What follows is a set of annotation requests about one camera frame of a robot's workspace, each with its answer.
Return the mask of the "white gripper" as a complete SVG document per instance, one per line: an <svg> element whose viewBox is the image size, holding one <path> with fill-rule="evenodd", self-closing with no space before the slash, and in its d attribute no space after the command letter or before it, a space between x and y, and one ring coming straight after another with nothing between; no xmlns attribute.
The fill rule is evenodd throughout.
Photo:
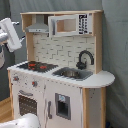
<svg viewBox="0 0 128 128"><path fill-rule="evenodd" d="M20 39L15 31L14 22L10 18L0 21L0 44L6 43L10 52L22 47Z"/></svg>

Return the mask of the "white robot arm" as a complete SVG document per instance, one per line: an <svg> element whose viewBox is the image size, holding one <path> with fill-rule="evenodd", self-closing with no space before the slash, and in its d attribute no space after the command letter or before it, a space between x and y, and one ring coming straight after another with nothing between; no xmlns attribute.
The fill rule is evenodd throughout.
<svg viewBox="0 0 128 128"><path fill-rule="evenodd" d="M5 18L0 21L0 68L5 63L4 51L2 45L7 44L10 52L13 52L22 47L22 40L18 37L14 23L10 18ZM41 128L38 117L28 113L18 119L0 123L0 128Z"/></svg>

